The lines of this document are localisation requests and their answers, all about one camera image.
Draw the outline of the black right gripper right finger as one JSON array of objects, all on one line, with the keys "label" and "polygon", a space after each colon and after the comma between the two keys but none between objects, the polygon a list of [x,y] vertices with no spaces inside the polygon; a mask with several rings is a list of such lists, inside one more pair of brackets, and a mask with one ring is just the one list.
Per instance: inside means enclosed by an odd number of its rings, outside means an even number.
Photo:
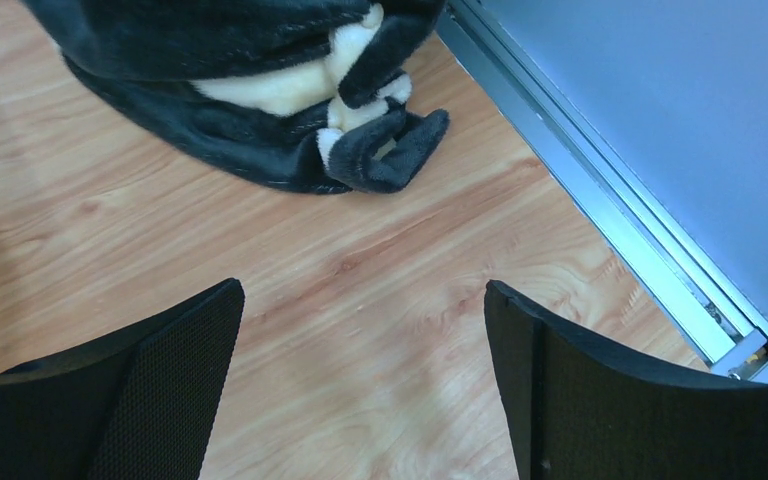
[{"label": "black right gripper right finger", "polygon": [[768,384],[645,354],[491,280],[484,321],[522,479],[768,479]]}]

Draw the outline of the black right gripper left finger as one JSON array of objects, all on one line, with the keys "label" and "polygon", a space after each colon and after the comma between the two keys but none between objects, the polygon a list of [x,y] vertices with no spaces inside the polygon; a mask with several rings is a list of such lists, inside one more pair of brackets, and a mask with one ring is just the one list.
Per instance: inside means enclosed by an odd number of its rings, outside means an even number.
[{"label": "black right gripper left finger", "polygon": [[0,373],[0,479],[196,479],[240,329],[225,279]]}]

